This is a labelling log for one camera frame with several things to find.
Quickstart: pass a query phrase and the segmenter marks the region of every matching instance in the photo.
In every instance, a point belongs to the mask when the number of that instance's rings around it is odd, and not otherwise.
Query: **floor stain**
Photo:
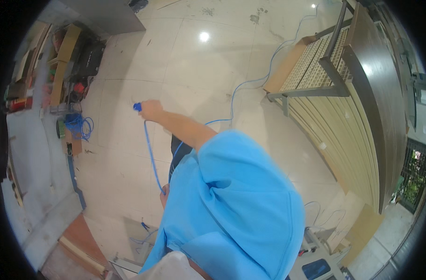
[[[275,37],[277,37],[277,39],[279,39],[280,41],[284,41],[285,38],[283,38],[283,36],[281,36],[280,34],[275,33],[274,31],[272,31],[272,29],[269,28],[269,32],[274,35]]]
[[[96,154],[96,153],[92,152],[91,150],[87,150],[87,149],[84,149],[84,153],[86,153],[86,154]]]
[[[256,15],[250,15],[250,21],[253,21],[258,24],[258,22],[260,21],[260,17]]]
[[[203,15],[213,16],[214,8],[202,8],[201,12]]]

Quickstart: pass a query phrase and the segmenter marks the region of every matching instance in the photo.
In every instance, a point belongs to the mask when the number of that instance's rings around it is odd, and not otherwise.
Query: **blue shirt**
[[[219,133],[175,169],[154,248],[141,272],[182,251],[213,279],[285,279],[302,243],[300,195],[269,155]]]

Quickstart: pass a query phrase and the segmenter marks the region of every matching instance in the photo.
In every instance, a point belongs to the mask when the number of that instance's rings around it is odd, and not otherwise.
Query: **wall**
[[[409,122],[408,137],[426,144],[426,105],[417,104],[417,128]]]
[[[399,203],[390,205],[385,218],[361,253],[348,266],[356,280],[368,280],[389,261],[406,237],[413,215]]]
[[[73,190],[67,157],[56,134],[56,116],[40,119],[42,85],[48,68],[38,66],[32,109],[7,116],[14,170],[23,195],[23,207],[11,182],[2,182],[4,204],[14,234],[34,269],[43,265],[57,239],[82,211]]]

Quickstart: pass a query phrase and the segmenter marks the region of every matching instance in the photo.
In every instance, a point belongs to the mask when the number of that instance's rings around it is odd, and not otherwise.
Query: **lattice panel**
[[[320,87],[322,81],[324,81],[328,75],[323,70],[322,66],[319,64],[319,59],[322,58],[327,50],[328,43],[330,42],[331,36],[328,36],[326,39],[326,44],[324,44],[323,48],[320,52],[317,52],[314,61],[311,63],[308,69],[308,76],[305,75],[302,81],[300,82],[298,89],[300,88],[310,88],[310,87]]]
[[[280,91],[293,90],[297,87],[306,71],[306,68],[310,64],[311,60],[314,58],[317,49],[321,46],[323,41],[324,37],[310,43],[307,46],[305,51],[302,53],[302,56],[295,64],[294,69],[291,71],[283,86],[280,88]]]
[[[344,81],[352,79],[348,67],[345,66],[344,61],[341,58],[348,29],[349,26],[341,29],[339,32],[336,46],[330,58]],[[323,57],[330,39],[331,34],[328,34],[307,46],[299,61],[294,66],[294,69],[283,83],[280,91],[333,85],[330,77],[318,62],[319,59]]]

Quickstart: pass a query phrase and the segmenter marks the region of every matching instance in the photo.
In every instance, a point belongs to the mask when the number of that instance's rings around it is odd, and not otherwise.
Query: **hand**
[[[141,111],[138,113],[143,119],[158,122],[163,115],[163,107],[158,100],[147,100],[141,103]]]
[[[161,205],[163,206],[163,210],[165,210],[166,200],[168,200],[168,195],[170,194],[170,184],[167,183],[166,185],[162,187],[162,189],[165,192],[165,194],[160,193],[160,201],[161,201]]]

